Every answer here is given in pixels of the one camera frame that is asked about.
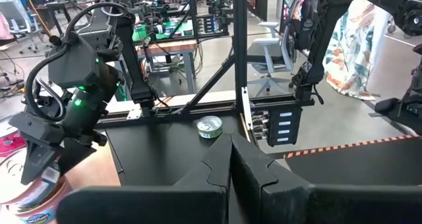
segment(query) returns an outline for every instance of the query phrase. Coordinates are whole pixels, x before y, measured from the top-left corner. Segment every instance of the orange and black striped tape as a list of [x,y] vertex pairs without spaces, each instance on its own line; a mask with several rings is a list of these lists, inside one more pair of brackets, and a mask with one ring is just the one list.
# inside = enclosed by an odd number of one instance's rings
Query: orange and black striped tape
[[392,137],[392,138],[371,140],[371,141],[366,141],[366,142],[358,142],[358,143],[355,143],[355,144],[345,144],[345,145],[341,145],[341,146],[330,146],[330,147],[325,147],[325,148],[314,148],[314,149],[308,149],[308,150],[300,150],[300,151],[296,151],[296,152],[290,152],[290,153],[284,155],[284,159],[291,158],[293,156],[314,154],[314,153],[317,153],[317,152],[327,152],[327,151],[331,151],[331,150],[338,150],[338,149],[343,149],[343,148],[353,148],[353,147],[358,147],[358,146],[365,146],[365,145],[370,145],[370,144],[377,144],[377,143],[382,143],[382,142],[389,142],[389,141],[396,141],[396,140],[403,140],[403,139],[406,139],[406,138],[417,138],[417,137],[419,137],[419,135],[405,135],[405,136],[397,136],[397,137]]

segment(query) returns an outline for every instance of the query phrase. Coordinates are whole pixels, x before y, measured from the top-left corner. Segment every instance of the concrete floor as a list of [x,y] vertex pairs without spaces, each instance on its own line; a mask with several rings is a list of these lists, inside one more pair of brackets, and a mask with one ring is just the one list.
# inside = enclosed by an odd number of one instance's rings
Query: concrete floor
[[[268,0],[268,20],[278,21],[275,17],[276,0]],[[63,16],[59,16],[59,20],[66,25]],[[248,44],[256,38],[270,37],[268,30],[257,26],[259,20],[253,16],[248,18]],[[393,34],[389,34],[384,39],[384,44],[380,53],[380,61],[370,77],[368,89],[370,92],[381,95],[379,99],[386,99],[390,97],[402,97],[403,93],[409,86],[411,80],[410,71],[420,61],[418,55],[411,51],[412,46],[421,42],[422,38],[412,38],[410,40],[404,39],[402,32],[399,30]],[[23,72],[17,76],[22,78],[27,76],[30,70],[36,63],[43,59],[43,52],[34,55],[27,51],[24,55],[20,55],[20,49],[26,49],[30,40],[24,40],[16,43],[8,48],[5,52],[12,58],[39,56],[31,58],[14,59],[16,65],[22,67]],[[195,89],[199,91],[208,81],[208,79],[221,67],[221,63],[228,56],[231,48],[230,38],[220,38],[215,40],[208,40],[202,43],[204,49],[204,66],[203,70],[198,74],[195,80]],[[12,70],[13,64],[6,59],[7,56],[0,52],[0,65],[5,70]],[[43,70],[40,76],[47,79],[47,72]],[[170,77],[178,77],[182,79],[179,85]],[[273,76],[282,78],[291,78],[289,73],[280,73]],[[152,78],[153,85],[159,92],[170,95],[187,94],[186,82],[183,78],[177,75],[170,77]],[[256,79],[260,77],[252,67],[248,66],[248,79]],[[234,67],[230,69],[220,81],[212,88],[211,91],[222,91],[234,89]],[[0,87],[6,86],[4,82],[0,81]],[[251,95],[254,95],[258,87],[250,87]],[[301,125],[299,131],[299,138],[296,145],[278,146],[275,148],[269,147],[266,142],[260,142],[260,147],[264,152],[286,152],[290,150],[307,149],[324,146],[335,146],[340,144],[348,144],[363,140],[373,140],[377,138],[386,138],[391,136],[398,136],[401,133],[390,126],[382,118],[372,118],[368,113],[373,111],[358,99],[349,98],[335,92],[325,81],[318,85],[318,90],[324,98],[325,104],[316,104],[313,107],[306,107],[303,110]],[[20,96],[8,98],[0,101],[0,118],[12,115],[24,108],[20,103]]]

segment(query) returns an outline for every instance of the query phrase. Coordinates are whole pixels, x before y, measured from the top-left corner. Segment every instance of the white chair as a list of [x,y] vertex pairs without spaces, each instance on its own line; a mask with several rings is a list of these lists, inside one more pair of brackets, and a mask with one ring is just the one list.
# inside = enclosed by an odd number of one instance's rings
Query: white chair
[[13,35],[25,35],[31,39],[31,46],[28,47],[34,53],[38,52],[38,44],[34,42],[34,35],[38,35],[41,42],[44,42],[42,39],[42,34],[40,32],[40,27],[38,26],[36,14],[31,14],[31,17],[34,19],[33,22],[30,20],[29,16],[25,13],[20,12],[13,2],[3,2],[0,3],[0,11],[3,13],[3,16],[6,18],[6,21],[9,25],[9,32]]
[[275,72],[293,72],[293,60],[291,53],[287,46],[289,42],[289,24],[285,27],[282,37],[276,35],[277,22],[261,22],[258,26],[264,26],[270,29],[272,38],[259,38],[253,41],[252,46],[248,49],[248,63],[252,63],[252,67],[260,74],[263,74],[260,79],[249,81],[248,84],[260,84],[261,89],[256,93],[255,97],[267,92],[271,88],[277,89],[283,94],[288,94],[284,88],[280,86],[281,83],[290,83],[291,79],[274,78],[271,76]]

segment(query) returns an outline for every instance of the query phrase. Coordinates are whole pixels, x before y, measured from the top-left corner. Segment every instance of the cable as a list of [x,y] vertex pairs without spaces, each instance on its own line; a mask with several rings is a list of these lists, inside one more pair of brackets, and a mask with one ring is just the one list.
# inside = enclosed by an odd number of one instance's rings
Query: cable
[[19,73],[17,70],[16,70],[16,66],[18,66],[18,68],[22,71],[22,79],[23,80],[25,80],[25,71],[24,71],[24,69],[19,65],[19,64],[17,64],[17,63],[15,63],[13,60],[12,60],[12,58],[9,56],[9,54],[7,54],[6,53],[6,51],[3,51],[3,53],[9,58],[9,60],[10,60],[10,62],[13,64],[13,67],[14,67],[14,71],[13,71],[13,74],[16,76],[16,73]]
[[76,7],[77,9],[79,9],[79,10],[83,10],[83,8],[82,7],[79,7],[76,3],[74,3],[73,1],[71,1],[71,0],[67,0],[72,6],[74,6],[74,7]]
[[60,120],[64,119],[66,115],[66,106],[61,100],[60,96],[57,95],[55,91],[51,89],[51,87],[49,87],[41,78],[37,78],[36,81],[59,103],[60,113],[56,118]]
[[104,13],[104,14],[106,14],[106,15],[108,15],[108,16],[112,16],[112,17],[121,17],[121,16],[124,16],[127,12],[122,12],[122,13],[119,13],[119,14],[113,14],[113,13],[108,13],[108,12],[106,12],[106,10],[104,9],[104,7],[102,7],[101,8],[101,11]]
[[33,57],[45,57],[44,55],[35,55],[35,56],[23,56],[23,57],[14,57],[14,58],[9,58],[9,59],[0,59],[0,61],[3,60],[11,60],[11,59],[28,59],[28,58],[33,58]]
[[96,3],[94,5],[90,5],[86,8],[84,8],[82,11],[80,11],[78,14],[76,14],[76,16],[69,22],[69,25],[67,26],[66,32],[65,32],[65,37],[68,37],[69,34],[74,30],[74,27],[76,25],[76,23],[88,12],[90,12],[91,10],[100,8],[100,7],[117,7],[118,9],[122,10],[123,13],[127,14],[127,9],[118,4],[118,3],[109,3],[109,2],[100,2],[100,3]]
[[53,122],[61,121],[64,118],[64,114],[61,117],[50,117],[49,115],[46,115],[38,107],[38,104],[35,102],[35,98],[34,98],[34,95],[33,95],[33,92],[32,92],[32,85],[35,81],[35,77],[41,71],[41,69],[43,69],[46,65],[48,65],[52,61],[62,57],[67,52],[68,49],[69,49],[69,44],[65,43],[60,52],[58,52],[55,55],[52,55],[52,56],[44,59],[43,61],[39,62],[29,73],[28,78],[26,80],[26,84],[25,84],[25,98],[26,98],[26,102],[28,103],[28,105],[34,110],[34,112],[35,112],[35,114],[37,114],[37,116],[39,116],[40,118],[49,120],[49,121],[53,121]]
[[32,3],[32,0],[29,0],[29,3],[31,4],[32,9],[34,10],[35,14],[37,15],[38,20],[39,20],[39,21],[41,22],[41,24],[44,26],[44,28],[45,28],[45,30],[46,30],[46,32],[47,32],[47,34],[48,34],[48,37],[52,36],[51,32],[48,30],[47,25],[45,25],[44,21],[41,19],[40,15],[38,14],[37,9],[35,9],[35,6],[34,6],[34,4]]

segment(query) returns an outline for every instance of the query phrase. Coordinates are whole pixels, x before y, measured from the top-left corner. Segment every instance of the metal can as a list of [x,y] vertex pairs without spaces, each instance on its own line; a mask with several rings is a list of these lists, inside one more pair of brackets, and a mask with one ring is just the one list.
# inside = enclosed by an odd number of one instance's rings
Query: metal can
[[217,116],[205,116],[197,123],[199,136],[203,138],[216,138],[223,132],[223,121]]
[[0,204],[14,204],[19,208],[36,206],[57,184],[60,172],[56,163],[29,184],[21,184],[25,159],[26,149],[21,149],[0,163]]
[[0,162],[13,152],[26,146],[17,128],[9,124],[11,117],[0,121]]
[[18,208],[14,205],[6,206],[7,209],[27,224],[49,223],[55,220],[55,211],[59,202],[71,191],[71,186],[66,177],[61,177],[56,188],[51,194],[35,208]]

